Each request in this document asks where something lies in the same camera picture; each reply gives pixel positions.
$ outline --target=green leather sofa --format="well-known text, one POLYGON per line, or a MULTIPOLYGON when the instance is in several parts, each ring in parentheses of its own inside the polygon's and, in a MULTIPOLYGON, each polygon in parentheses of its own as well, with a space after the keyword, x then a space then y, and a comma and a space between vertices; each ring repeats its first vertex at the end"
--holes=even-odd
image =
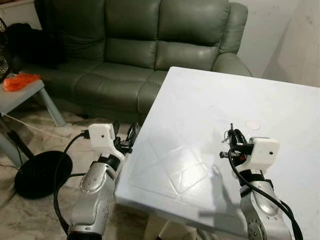
POLYGON ((228 0, 37 0, 68 61, 41 75, 58 106, 143 121, 171 66, 251 76, 237 57, 248 9, 228 0))

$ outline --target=white table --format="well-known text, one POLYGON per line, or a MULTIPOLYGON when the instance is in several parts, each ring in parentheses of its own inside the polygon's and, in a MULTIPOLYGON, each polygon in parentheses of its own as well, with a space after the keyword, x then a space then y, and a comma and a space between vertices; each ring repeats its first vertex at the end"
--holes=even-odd
MULTIPOLYGON (((22 104, 24 101, 29 99, 34 94, 39 93, 43 103, 47 107, 50 115, 52 116, 55 124, 61 127, 66 124, 66 121, 61 116, 56 105, 51 100, 47 91, 45 90, 45 85, 41 80, 34 81, 28 84, 26 87, 19 91, 5 91, 3 83, 0 84, 0 113, 1 115, 6 115, 17 106, 22 104)), ((14 146, 5 136, 0 133, 0 150, 2 150, 8 158, 19 167, 20 157, 16 146, 14 146)))
MULTIPOLYGON (((116 187, 118 203, 208 231, 246 236, 240 185, 219 152, 230 123, 280 142, 267 171, 305 240, 320 239, 319 88, 172 67, 116 187), (247 126, 248 121, 259 130, 247 126)), ((285 217, 288 227, 291 224, 285 217)))

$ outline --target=robotic arm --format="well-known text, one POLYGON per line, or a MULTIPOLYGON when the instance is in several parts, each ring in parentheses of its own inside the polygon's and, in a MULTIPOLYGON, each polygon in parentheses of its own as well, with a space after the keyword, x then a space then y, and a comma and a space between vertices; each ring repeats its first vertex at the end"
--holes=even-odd
POLYGON ((101 240, 109 204, 113 201, 115 181, 123 167, 126 153, 132 151, 137 125, 132 125, 126 141, 116 137, 112 124, 89 126, 91 145, 100 154, 80 182, 80 194, 71 212, 67 240, 101 240))
POLYGON ((290 214, 288 217, 294 221, 292 227, 295 239, 302 240, 301 230, 289 206, 280 203, 271 180, 264 177, 264 173, 276 160, 279 143, 267 137, 252 137, 248 143, 240 130, 233 129, 232 123, 227 133, 228 137, 224 141, 229 140, 230 150, 220 152, 220 157, 229 159, 238 177, 241 186, 240 206, 246 219, 249 240, 292 240, 282 217, 283 211, 290 214))

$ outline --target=white cable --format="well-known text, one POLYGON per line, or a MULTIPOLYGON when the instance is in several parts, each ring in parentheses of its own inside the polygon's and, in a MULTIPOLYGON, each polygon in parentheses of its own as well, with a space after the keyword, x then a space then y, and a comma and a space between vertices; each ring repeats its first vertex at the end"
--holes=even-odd
POLYGON ((23 124, 23 125, 26 125, 26 126, 32 128, 32 129, 38 130, 38 131, 40 131, 40 132, 42 132, 42 133, 44 133, 44 134, 48 134, 48 135, 50 135, 50 136, 52 136, 52 137, 56 137, 56 138, 59 138, 59 139, 70 140, 69 138, 66 138, 66 137, 63 137, 63 136, 54 135, 54 134, 52 134, 52 133, 49 133, 49 132, 44 131, 44 130, 42 130, 42 129, 39 129, 39 128, 35 127, 35 126, 32 126, 32 125, 30 125, 30 124, 28 124, 28 123, 25 123, 25 122, 23 122, 23 121, 21 121, 21 120, 19 120, 19 119, 14 118, 13 116, 9 116, 9 115, 7 115, 7 114, 4 114, 4 115, 7 116, 8 118, 11 118, 11 119, 13 119, 13 120, 15 120, 15 121, 23 124))

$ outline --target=orange plastic bag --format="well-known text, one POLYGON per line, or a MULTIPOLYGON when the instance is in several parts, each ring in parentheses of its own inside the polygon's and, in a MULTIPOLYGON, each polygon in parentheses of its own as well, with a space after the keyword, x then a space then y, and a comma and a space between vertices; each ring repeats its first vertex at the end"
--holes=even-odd
POLYGON ((17 76, 6 78, 3 82, 3 88, 7 92, 16 92, 39 79, 39 74, 19 73, 17 76))

